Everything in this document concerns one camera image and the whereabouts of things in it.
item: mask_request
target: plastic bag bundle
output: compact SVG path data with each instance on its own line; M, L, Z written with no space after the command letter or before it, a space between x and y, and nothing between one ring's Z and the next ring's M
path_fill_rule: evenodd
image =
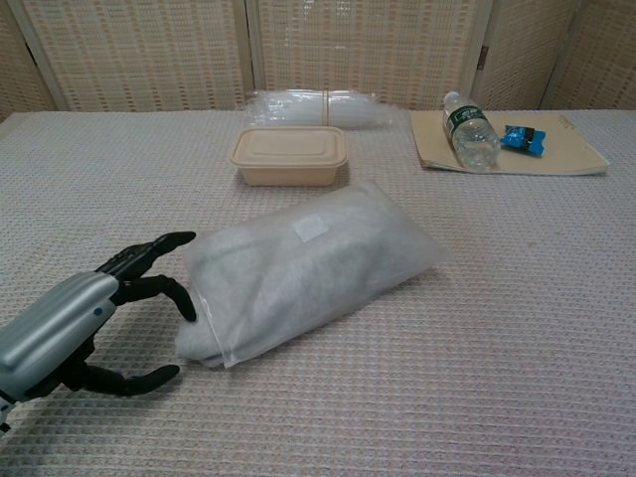
M226 367L352 312L445 257L373 182L203 234L186 250L182 358Z
M384 126L393 122L397 110L370 94L347 90L257 91L247 104L252 124L269 126Z

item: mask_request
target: beige food container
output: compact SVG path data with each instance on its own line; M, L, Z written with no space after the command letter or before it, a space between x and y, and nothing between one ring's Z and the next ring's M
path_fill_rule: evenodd
M328 186L347 162L347 143L337 127L250 127L231 160L252 186Z

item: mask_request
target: bottle label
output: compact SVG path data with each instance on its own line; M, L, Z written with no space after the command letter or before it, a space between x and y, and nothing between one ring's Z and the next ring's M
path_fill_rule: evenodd
M470 121L471 119L486 119L486 116L484 116L484 113L481 112L481 109L477 106L471 105L458 107L451 112L446 124L448 131L450 132L450 136L452 137L453 133L460 124Z

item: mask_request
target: robotic hand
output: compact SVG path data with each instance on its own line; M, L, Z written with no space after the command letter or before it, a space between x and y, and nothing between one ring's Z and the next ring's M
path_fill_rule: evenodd
M164 275L142 277L161 255L188 243L194 232L166 234L132 245L96 271L78 273L52 288L0 330L0 436L16 402L42 398L60 384L116 396L136 396L164 385L179 367L125 378L88 365L93 338L119 305L164 293L188 321L197 315L186 289Z

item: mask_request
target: table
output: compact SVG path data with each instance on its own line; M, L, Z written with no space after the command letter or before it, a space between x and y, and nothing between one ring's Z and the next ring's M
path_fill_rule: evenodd
M452 259L230 370L176 358L166 298L122 307L90 361L182 366L135 398L18 406L8 476L636 475L636 112L568 111L604 176L422 170L406 114L348 133L332 188L250 188L241 112L42 112L0 126L0 324L132 243L374 179ZM153 268L187 283L181 251Z

